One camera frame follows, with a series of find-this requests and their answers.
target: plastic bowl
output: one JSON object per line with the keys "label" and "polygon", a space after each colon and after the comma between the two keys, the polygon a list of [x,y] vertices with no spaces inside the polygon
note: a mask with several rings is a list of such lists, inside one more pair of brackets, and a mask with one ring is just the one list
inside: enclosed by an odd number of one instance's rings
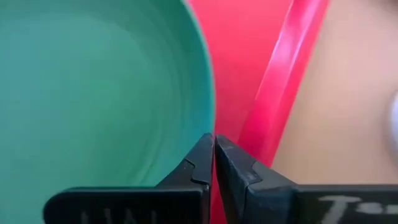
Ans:
{"label": "plastic bowl", "polygon": [[76,186],[155,185],[214,123],[179,0],[0,2],[0,222]]}

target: clamp jaw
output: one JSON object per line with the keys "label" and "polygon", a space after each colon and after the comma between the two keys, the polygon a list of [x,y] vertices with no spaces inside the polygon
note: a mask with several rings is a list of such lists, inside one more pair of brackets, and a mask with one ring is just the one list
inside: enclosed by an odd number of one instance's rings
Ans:
{"label": "clamp jaw", "polygon": [[296,184],[210,134],[157,186],[68,189],[47,202],[45,223],[207,224],[213,154],[229,224],[398,223],[398,185]]}

